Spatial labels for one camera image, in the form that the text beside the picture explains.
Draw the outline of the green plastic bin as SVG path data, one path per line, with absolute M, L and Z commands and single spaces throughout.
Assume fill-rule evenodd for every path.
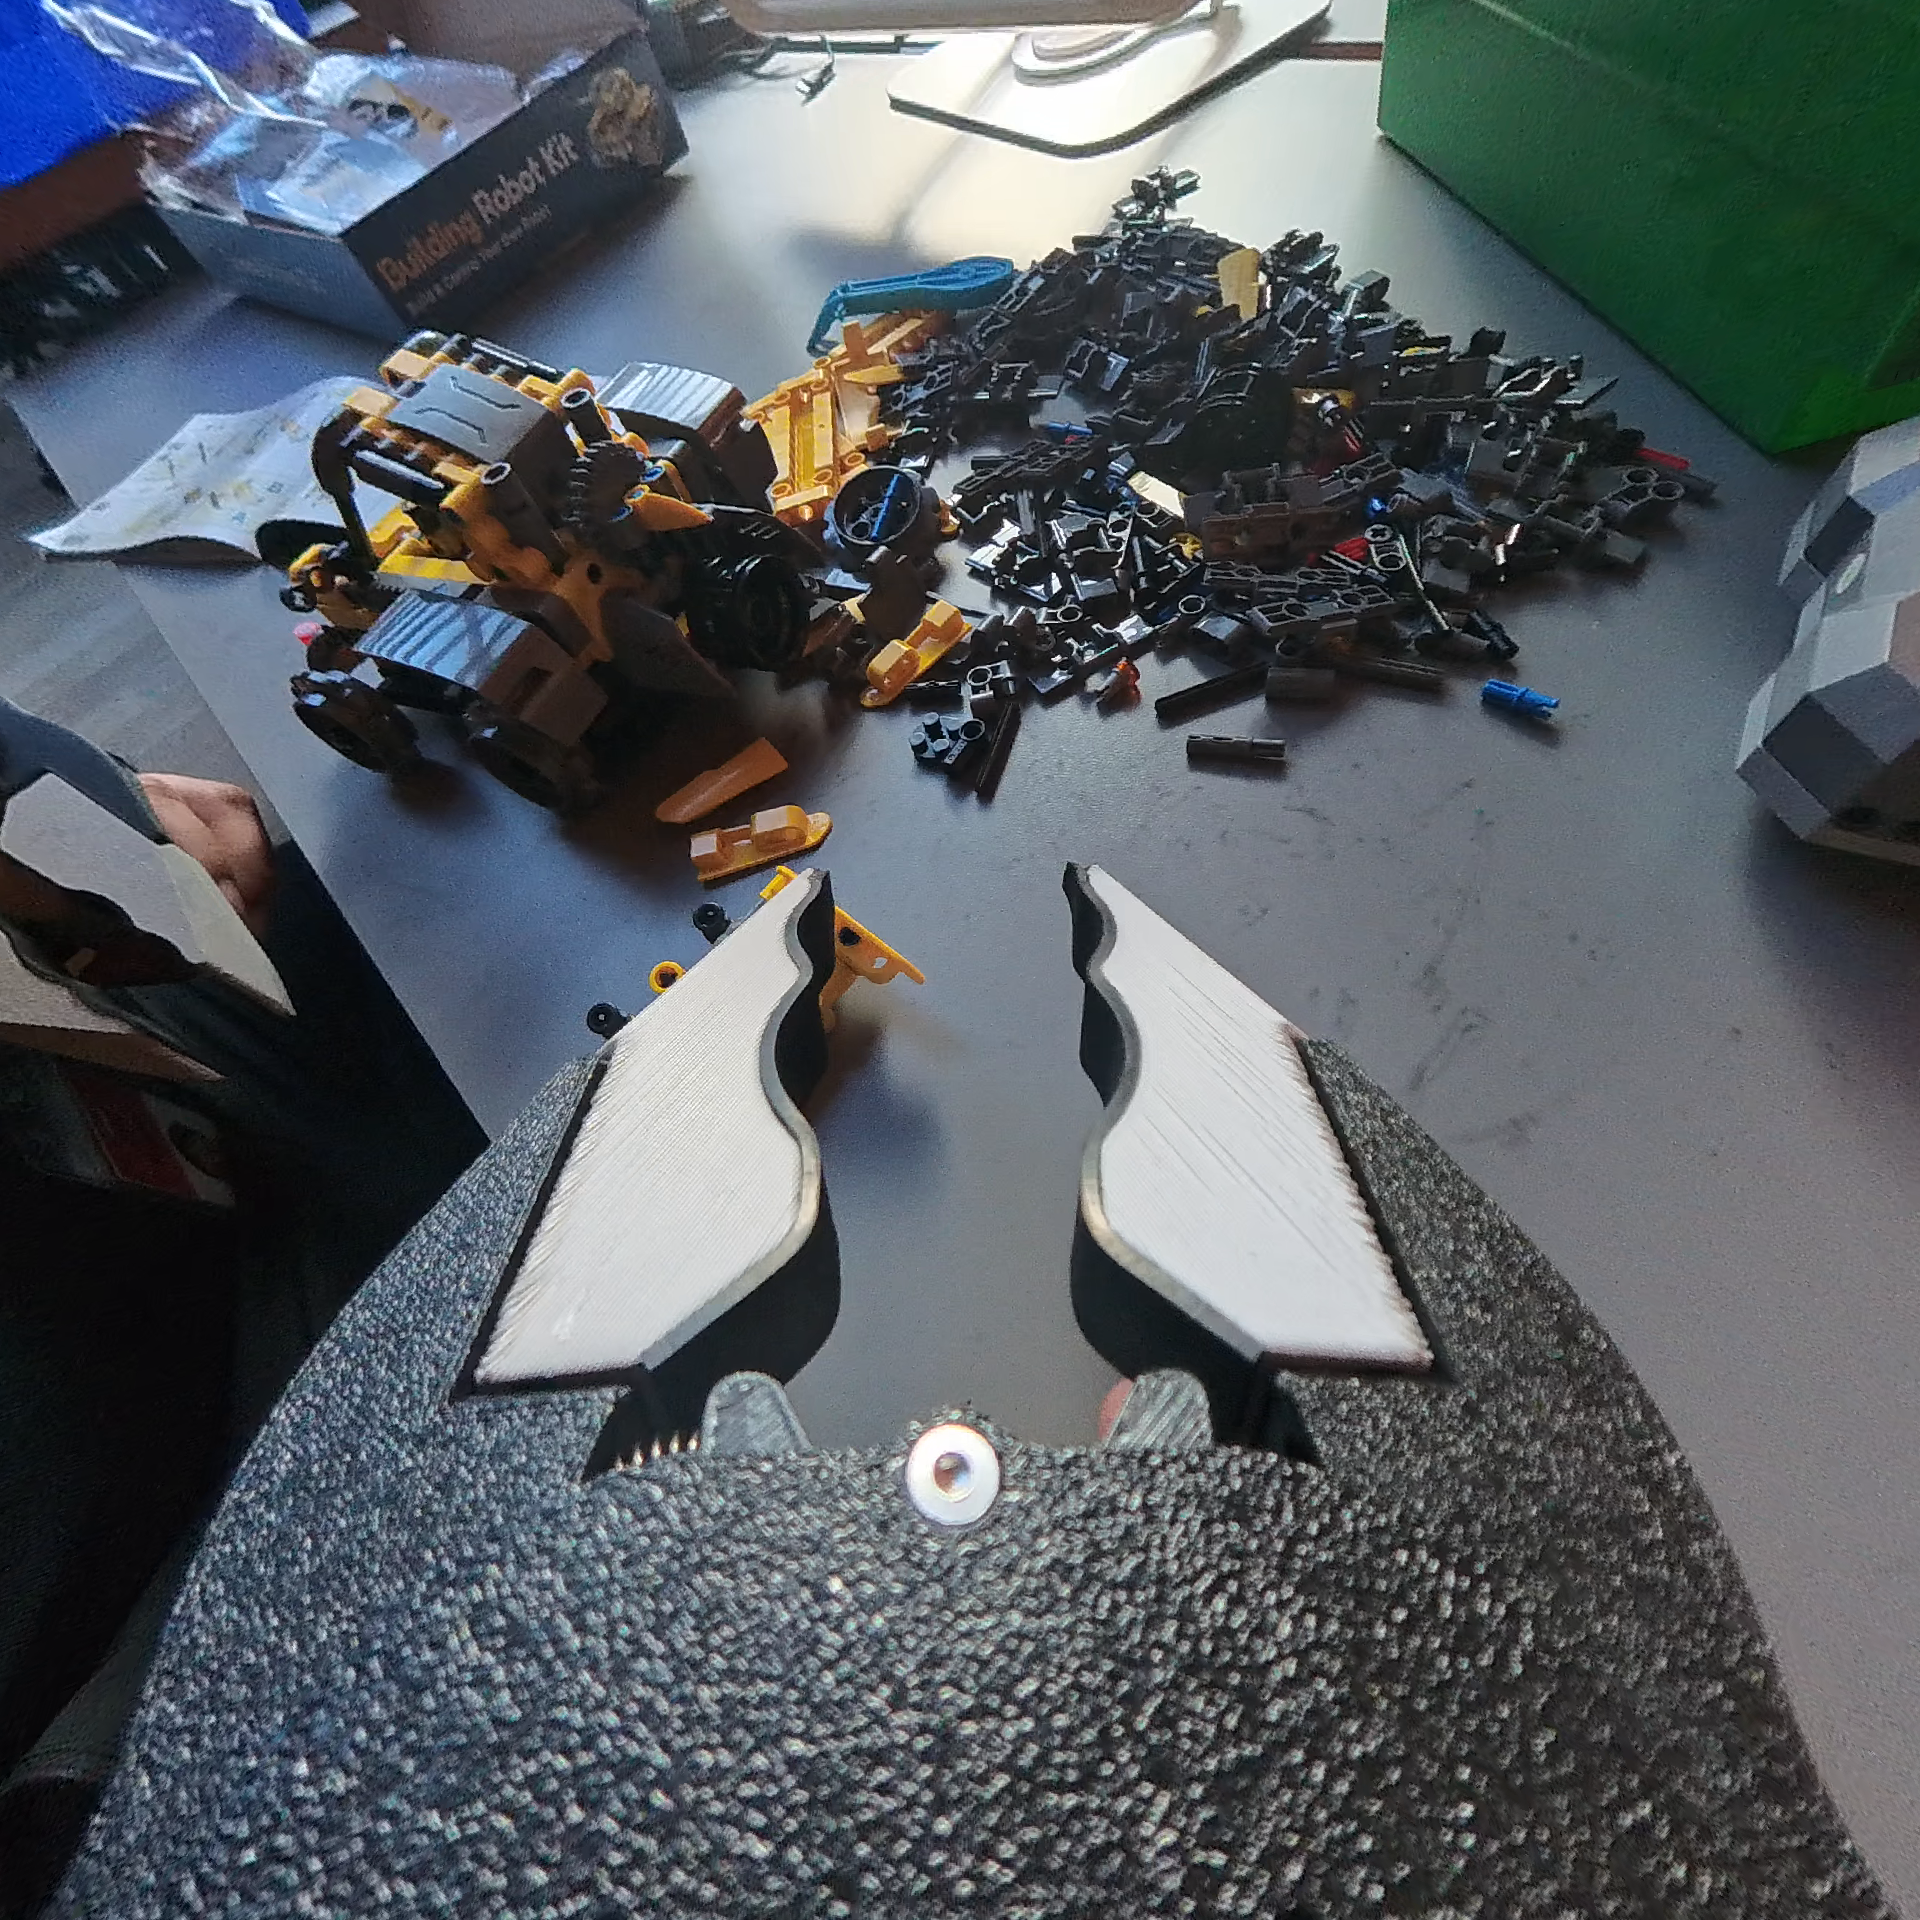
M 1756 448 L 1916 414 L 1916 4 L 1392 4 L 1380 132 Z

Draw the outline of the pile of black toy bricks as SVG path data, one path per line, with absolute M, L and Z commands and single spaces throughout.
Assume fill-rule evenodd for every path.
M 792 678 L 854 696 L 933 602 L 972 638 L 905 691 L 915 761 L 986 804 L 1022 713 L 1141 700 L 1147 657 L 1216 672 L 1156 698 L 1175 729 L 1250 700 L 1509 682 L 1499 588 L 1633 575 L 1645 537 L 1715 483 L 1610 409 L 1582 357 L 1458 341 L 1347 275 L 1317 231 L 1244 247 L 1196 225 L 1198 175 L 1157 168 L 1107 223 L 950 316 L 882 392 L 883 458 L 922 476 L 942 531 L 846 556 Z

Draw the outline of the yellow black toy brick vehicle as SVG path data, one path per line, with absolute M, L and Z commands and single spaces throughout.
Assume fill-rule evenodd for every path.
M 411 772 L 438 717 L 512 793 L 585 812 L 673 707 L 804 657 L 825 559 L 775 516 L 775 454 L 717 376 L 631 363 L 604 401 L 424 330 L 309 454 L 343 537 L 289 568 L 292 715 L 365 770 Z

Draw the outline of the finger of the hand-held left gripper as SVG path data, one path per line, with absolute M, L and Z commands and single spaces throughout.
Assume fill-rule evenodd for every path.
M 2 1043 L 141 1081 L 214 1085 L 223 1076 L 127 1018 L 90 1006 L 64 979 L 37 973 L 2 945 Z
M 272 1010 L 292 1000 L 246 918 L 182 847 L 119 759 L 2 702 L 4 958 L 90 1023 L 87 993 L 210 979 Z

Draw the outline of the clear plastic bag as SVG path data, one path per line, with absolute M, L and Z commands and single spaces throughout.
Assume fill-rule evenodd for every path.
M 193 139 L 130 133 L 147 201 L 343 235 L 522 105 L 516 75 L 492 64 L 309 46 L 318 62 L 283 116 Z

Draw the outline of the paper instruction booklet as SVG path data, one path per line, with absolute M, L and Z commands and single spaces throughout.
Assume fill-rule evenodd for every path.
M 335 376 L 244 414 L 193 414 L 129 477 L 29 542 L 49 559 L 286 570 L 309 546 L 343 541 L 309 447 L 354 390 L 357 378 Z

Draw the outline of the yellow toy wedge panel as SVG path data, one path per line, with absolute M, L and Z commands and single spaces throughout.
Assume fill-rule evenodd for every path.
M 694 834 L 689 838 L 689 864 L 694 876 L 711 887 L 755 869 L 795 862 L 818 851 L 827 834 L 827 812 L 779 804 L 754 812 L 746 824 Z
M 758 737 L 725 764 L 694 775 L 657 804 L 657 822 L 683 829 L 725 812 L 728 804 L 790 770 L 779 748 Z
M 903 638 L 876 648 L 865 666 L 859 706 L 875 711 L 896 702 L 968 640 L 972 629 L 967 610 L 942 599 L 933 602 Z

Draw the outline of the toy kit cardboard box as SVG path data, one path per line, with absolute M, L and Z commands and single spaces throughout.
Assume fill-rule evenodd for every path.
M 227 294 L 398 345 L 421 327 L 478 324 L 639 207 L 686 151 L 650 33 L 634 24 L 343 235 L 193 208 L 158 217 Z

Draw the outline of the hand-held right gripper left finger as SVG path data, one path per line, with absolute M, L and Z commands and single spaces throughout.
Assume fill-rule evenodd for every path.
M 802 869 L 607 1042 L 469 1380 L 659 1369 L 825 1225 L 827 874 Z

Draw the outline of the grey toy brick block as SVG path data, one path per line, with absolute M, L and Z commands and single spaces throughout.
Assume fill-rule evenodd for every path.
M 1918 419 L 1864 435 L 1795 524 L 1795 642 L 1757 689 L 1739 772 L 1800 838 L 1918 862 Z

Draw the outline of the black toy wheel rim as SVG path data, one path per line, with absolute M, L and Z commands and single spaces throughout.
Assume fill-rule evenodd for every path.
M 910 467 L 867 465 L 852 472 L 827 504 L 825 533 L 846 556 L 876 548 L 903 552 L 942 531 L 938 489 Z

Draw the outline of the monitor showing building instructions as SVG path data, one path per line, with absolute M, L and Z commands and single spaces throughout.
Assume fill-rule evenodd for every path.
M 894 111 L 1048 159 L 1113 156 L 1319 39 L 1332 5 L 1188 5 L 1137 27 L 956 35 L 905 62 Z

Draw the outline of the person's left hand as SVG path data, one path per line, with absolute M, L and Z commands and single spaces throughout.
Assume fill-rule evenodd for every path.
M 261 939 L 277 898 L 277 858 L 251 795 L 234 782 L 165 772 L 141 772 L 137 786 L 173 846 L 205 869 Z

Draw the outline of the blue plastic bag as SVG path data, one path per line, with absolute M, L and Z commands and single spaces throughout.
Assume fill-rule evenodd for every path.
M 315 62 L 298 4 L 4 4 L 2 184 L 116 133 L 283 116 Z

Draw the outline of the teal brick separator tool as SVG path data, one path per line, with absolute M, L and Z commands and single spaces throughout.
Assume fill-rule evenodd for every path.
M 887 318 L 894 312 L 967 312 L 1002 298 L 1016 280 L 1009 259 L 972 255 L 938 266 L 919 266 L 903 276 L 872 276 L 838 281 L 812 324 L 807 350 L 812 357 L 827 351 L 834 330 L 852 320 Z

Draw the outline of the yellow toy frame piece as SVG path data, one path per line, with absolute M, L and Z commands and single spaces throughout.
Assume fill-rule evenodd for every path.
M 946 327 L 938 311 L 848 320 L 840 345 L 807 374 L 744 408 L 775 455 L 775 519 L 804 533 L 821 529 L 843 483 L 878 464 L 901 435 L 882 425 L 882 392 L 903 380 L 901 361 Z

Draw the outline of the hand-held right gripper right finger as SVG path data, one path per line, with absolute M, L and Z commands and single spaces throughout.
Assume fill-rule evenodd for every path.
M 1065 896 L 1091 1249 L 1244 1361 L 1432 1369 L 1304 1031 L 1107 869 L 1067 864 Z

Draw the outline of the yellow toy brick assembly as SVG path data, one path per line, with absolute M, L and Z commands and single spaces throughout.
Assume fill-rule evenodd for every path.
M 769 901 L 795 881 L 795 869 L 775 867 L 773 876 L 760 887 L 758 898 Z M 717 948 L 732 936 L 733 928 L 726 908 L 717 903 L 697 905 L 689 920 L 708 948 Z M 827 1031 L 838 1023 L 840 999 L 857 981 L 883 987 L 896 979 L 910 979 L 917 987 L 926 984 L 926 973 L 919 968 L 915 968 L 896 948 L 882 943 L 869 928 L 859 925 L 846 908 L 834 910 L 834 959 L 834 973 L 821 988 L 824 1030 Z M 646 987 L 654 996 L 664 996 L 679 979 L 686 977 L 686 972 L 687 968 L 680 961 L 664 959 L 650 972 Z M 613 1039 L 627 1023 L 629 1016 L 613 1004 L 596 1004 L 585 1013 L 589 1031 L 600 1042 Z

